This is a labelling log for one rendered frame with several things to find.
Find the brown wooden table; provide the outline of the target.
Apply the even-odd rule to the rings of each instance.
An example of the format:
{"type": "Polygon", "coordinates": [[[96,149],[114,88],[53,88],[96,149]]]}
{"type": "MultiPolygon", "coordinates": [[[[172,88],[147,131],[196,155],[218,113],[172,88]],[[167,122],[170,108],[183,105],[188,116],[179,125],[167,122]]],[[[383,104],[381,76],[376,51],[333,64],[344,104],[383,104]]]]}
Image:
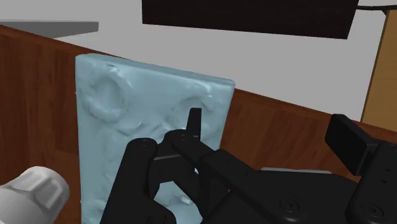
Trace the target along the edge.
{"type": "MultiPolygon", "coordinates": [[[[58,215],[68,224],[81,224],[75,58],[88,53],[0,25],[0,180],[34,166],[57,172],[70,189],[58,215]]],[[[361,178],[325,142],[331,115],[304,124],[264,111],[262,101],[235,88],[217,150],[299,199],[300,224],[349,224],[345,210],[361,178]]],[[[202,221],[194,202],[189,219],[202,221]]]]}

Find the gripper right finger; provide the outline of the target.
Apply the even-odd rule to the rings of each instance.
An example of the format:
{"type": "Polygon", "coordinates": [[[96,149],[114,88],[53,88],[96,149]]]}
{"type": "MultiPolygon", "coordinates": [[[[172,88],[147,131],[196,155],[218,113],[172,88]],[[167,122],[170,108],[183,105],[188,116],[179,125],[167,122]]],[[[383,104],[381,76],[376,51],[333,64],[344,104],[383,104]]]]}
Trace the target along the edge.
{"type": "Polygon", "coordinates": [[[397,144],[375,139],[343,114],[331,115],[326,144],[361,179],[345,210],[349,224],[397,224],[397,144]]]}

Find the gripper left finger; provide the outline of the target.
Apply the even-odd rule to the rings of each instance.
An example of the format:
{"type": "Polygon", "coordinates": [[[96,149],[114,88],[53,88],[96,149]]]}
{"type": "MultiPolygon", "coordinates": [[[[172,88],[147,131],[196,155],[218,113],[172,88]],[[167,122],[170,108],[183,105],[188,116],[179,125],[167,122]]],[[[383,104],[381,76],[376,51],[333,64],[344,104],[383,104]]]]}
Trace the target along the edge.
{"type": "Polygon", "coordinates": [[[192,108],[185,129],[130,141],[100,224],[177,224],[155,202],[160,183],[173,181],[197,206],[200,224],[300,224],[293,194],[225,150],[200,141],[201,110],[192,108]]]}

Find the tan wooden cabinet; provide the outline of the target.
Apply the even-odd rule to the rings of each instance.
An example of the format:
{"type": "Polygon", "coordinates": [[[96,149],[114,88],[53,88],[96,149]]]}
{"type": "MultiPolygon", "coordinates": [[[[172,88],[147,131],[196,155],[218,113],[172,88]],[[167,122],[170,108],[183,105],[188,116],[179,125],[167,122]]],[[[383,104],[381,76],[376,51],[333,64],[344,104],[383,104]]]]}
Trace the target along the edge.
{"type": "Polygon", "coordinates": [[[386,13],[361,121],[397,132],[397,10],[386,13]]]}

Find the white faceted knob bottle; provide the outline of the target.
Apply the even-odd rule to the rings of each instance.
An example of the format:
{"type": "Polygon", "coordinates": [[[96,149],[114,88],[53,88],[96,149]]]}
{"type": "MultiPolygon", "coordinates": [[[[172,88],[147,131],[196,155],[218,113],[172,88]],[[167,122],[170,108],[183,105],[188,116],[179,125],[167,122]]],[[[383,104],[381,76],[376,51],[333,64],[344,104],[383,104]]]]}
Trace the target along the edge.
{"type": "Polygon", "coordinates": [[[30,167],[0,186],[0,224],[54,224],[70,196],[57,172],[30,167]]]}

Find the light blue embossed slab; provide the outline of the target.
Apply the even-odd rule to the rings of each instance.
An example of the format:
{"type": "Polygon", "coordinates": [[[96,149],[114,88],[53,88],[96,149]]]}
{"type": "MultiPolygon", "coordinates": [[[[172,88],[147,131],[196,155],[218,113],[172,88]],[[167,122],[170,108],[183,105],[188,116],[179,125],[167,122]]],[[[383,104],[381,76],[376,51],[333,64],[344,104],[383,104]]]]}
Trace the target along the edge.
{"type": "Polygon", "coordinates": [[[75,58],[81,224],[99,224],[127,143],[186,127],[202,110],[201,141],[217,150],[235,90],[232,80],[109,55],[75,58]]]}

